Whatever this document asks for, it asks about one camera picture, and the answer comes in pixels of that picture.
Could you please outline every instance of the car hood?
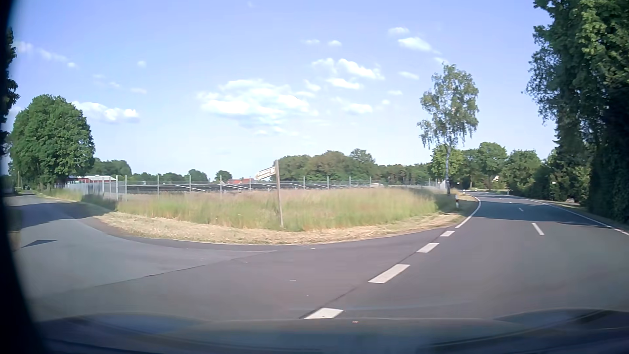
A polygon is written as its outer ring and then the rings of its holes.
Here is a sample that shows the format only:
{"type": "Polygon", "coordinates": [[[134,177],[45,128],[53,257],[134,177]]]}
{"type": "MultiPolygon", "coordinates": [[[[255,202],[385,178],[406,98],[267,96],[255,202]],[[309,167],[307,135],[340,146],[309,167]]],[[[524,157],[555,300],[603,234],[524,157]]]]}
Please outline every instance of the car hood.
{"type": "Polygon", "coordinates": [[[613,352],[629,345],[629,312],[601,309],[554,309],[496,319],[249,321],[117,312],[39,325],[48,346],[61,353],[575,353],[613,352]]]}

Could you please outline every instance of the white lane marking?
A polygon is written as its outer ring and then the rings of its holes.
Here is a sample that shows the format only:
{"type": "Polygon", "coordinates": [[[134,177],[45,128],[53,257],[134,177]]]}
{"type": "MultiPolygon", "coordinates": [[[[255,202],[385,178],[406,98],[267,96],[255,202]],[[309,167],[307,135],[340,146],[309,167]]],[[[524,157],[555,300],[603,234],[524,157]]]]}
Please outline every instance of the white lane marking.
{"type": "Polygon", "coordinates": [[[407,269],[410,266],[411,265],[394,265],[390,267],[389,269],[385,270],[384,272],[382,272],[377,277],[373,278],[372,280],[369,280],[367,283],[384,284],[388,282],[389,280],[393,279],[396,275],[402,273],[405,269],[407,269]]]}
{"type": "Polygon", "coordinates": [[[463,220],[463,222],[461,222],[459,225],[456,225],[454,228],[458,229],[459,227],[463,226],[469,219],[471,219],[474,214],[476,214],[476,212],[479,210],[479,208],[481,207],[481,200],[476,198],[475,195],[473,195],[472,197],[474,197],[474,199],[478,200],[478,206],[476,207],[476,210],[470,214],[470,216],[466,217],[465,220],[463,220]]]}
{"type": "Polygon", "coordinates": [[[535,199],[528,199],[528,200],[530,200],[530,201],[532,201],[532,202],[539,203],[539,204],[548,205],[549,207],[553,207],[553,208],[561,209],[561,210],[563,210],[563,211],[565,211],[565,212],[568,212],[568,213],[571,213],[571,214],[574,214],[574,215],[580,216],[580,217],[585,218],[585,219],[587,219],[587,220],[593,221],[593,222],[595,222],[595,223],[597,223],[597,224],[599,224],[599,225],[603,225],[603,226],[608,227],[608,228],[610,228],[610,229],[612,229],[612,230],[614,230],[614,231],[618,231],[618,232],[621,232],[621,233],[623,233],[623,234],[625,234],[625,235],[629,236],[629,232],[627,232],[627,231],[624,231],[624,230],[621,230],[621,229],[617,229],[617,228],[615,228],[615,227],[613,227],[613,226],[610,226],[610,225],[608,225],[608,224],[605,224],[604,222],[600,222],[600,221],[598,221],[598,220],[594,220],[594,219],[592,219],[592,218],[590,218],[590,217],[586,217],[585,215],[581,215],[581,214],[579,214],[579,213],[575,213],[575,212],[573,212],[573,211],[571,211],[571,210],[568,210],[568,209],[566,209],[566,208],[558,207],[558,206],[551,205],[551,204],[546,204],[546,203],[543,203],[543,202],[538,202],[538,201],[537,201],[537,200],[535,200],[535,199]]]}
{"type": "Polygon", "coordinates": [[[426,246],[423,246],[422,248],[417,250],[417,252],[415,252],[415,253],[428,253],[428,252],[432,251],[433,248],[437,247],[437,245],[439,245],[439,244],[436,243],[436,242],[431,242],[431,243],[427,244],[426,246]]]}
{"type": "Polygon", "coordinates": [[[540,235],[543,235],[544,233],[542,232],[542,229],[540,229],[539,226],[537,226],[536,223],[532,222],[531,224],[533,224],[533,227],[535,228],[535,230],[537,230],[537,233],[540,235]]]}
{"type": "Polygon", "coordinates": [[[317,311],[314,311],[313,313],[311,313],[310,315],[304,317],[305,319],[312,319],[312,318],[334,318],[337,317],[339,314],[341,314],[341,312],[343,312],[343,310],[340,309],[330,309],[329,307],[322,307],[321,309],[318,309],[317,311]]]}

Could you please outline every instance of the windshield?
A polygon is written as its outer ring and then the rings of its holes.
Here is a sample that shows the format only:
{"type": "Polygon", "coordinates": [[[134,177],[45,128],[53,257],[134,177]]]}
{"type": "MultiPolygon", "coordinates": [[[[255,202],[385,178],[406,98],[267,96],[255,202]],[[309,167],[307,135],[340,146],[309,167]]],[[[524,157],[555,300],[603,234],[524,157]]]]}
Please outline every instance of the windshield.
{"type": "Polygon", "coordinates": [[[629,310],[628,6],[14,3],[33,320],[629,310]]]}

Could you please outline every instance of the dashed white line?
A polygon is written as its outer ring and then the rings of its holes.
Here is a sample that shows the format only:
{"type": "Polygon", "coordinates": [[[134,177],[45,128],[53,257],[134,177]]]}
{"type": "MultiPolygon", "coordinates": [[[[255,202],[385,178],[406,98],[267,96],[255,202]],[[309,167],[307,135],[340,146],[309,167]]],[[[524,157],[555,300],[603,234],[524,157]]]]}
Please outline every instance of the dashed white line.
{"type": "Polygon", "coordinates": [[[311,313],[310,315],[304,317],[305,319],[312,319],[312,318],[334,318],[337,317],[339,314],[341,314],[341,312],[343,312],[343,310],[340,309],[330,309],[329,307],[322,307],[321,309],[318,309],[317,311],[314,311],[313,313],[311,313]]]}
{"type": "Polygon", "coordinates": [[[439,244],[436,242],[431,242],[429,244],[427,244],[426,246],[423,246],[422,248],[420,248],[419,250],[417,250],[417,252],[415,253],[428,253],[430,251],[433,250],[433,248],[437,247],[439,244]]]}
{"type": "Polygon", "coordinates": [[[393,279],[396,275],[402,273],[405,269],[407,269],[410,266],[411,265],[394,265],[390,267],[389,269],[385,270],[384,272],[382,272],[377,277],[373,278],[372,280],[369,280],[367,283],[384,284],[388,282],[389,280],[393,279]]]}
{"type": "Polygon", "coordinates": [[[539,226],[537,226],[537,224],[536,224],[536,223],[532,222],[531,224],[533,224],[533,227],[535,228],[535,230],[537,230],[537,233],[538,233],[538,234],[540,234],[540,235],[543,235],[543,234],[544,234],[544,233],[543,233],[543,231],[542,231],[542,229],[540,229],[540,227],[539,227],[539,226]]]}

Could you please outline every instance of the signpost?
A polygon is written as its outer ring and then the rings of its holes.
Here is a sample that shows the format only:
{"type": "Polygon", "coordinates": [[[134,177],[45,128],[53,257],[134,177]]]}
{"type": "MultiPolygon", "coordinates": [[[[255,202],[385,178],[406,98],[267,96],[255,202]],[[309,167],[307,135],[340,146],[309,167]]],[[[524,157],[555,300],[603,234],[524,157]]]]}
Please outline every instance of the signpost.
{"type": "Polygon", "coordinates": [[[276,188],[277,188],[277,207],[279,209],[279,224],[284,228],[284,216],[282,215],[282,198],[279,193],[279,161],[275,160],[275,166],[267,169],[263,169],[255,174],[256,180],[263,180],[265,178],[276,176],[276,188]]]}

